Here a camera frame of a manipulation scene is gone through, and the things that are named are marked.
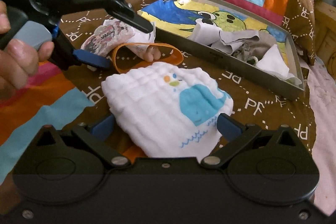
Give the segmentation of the person's left hand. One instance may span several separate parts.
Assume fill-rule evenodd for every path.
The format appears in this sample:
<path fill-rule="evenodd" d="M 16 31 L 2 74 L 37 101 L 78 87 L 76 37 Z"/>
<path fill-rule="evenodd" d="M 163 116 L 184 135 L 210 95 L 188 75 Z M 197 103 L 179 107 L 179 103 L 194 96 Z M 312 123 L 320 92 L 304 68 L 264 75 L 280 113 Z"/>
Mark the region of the person's left hand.
<path fill-rule="evenodd" d="M 39 63 L 49 59 L 53 50 L 53 42 L 45 42 L 37 51 L 18 39 L 11 40 L 1 51 L 1 99 L 9 99 L 24 88 L 37 73 Z"/>

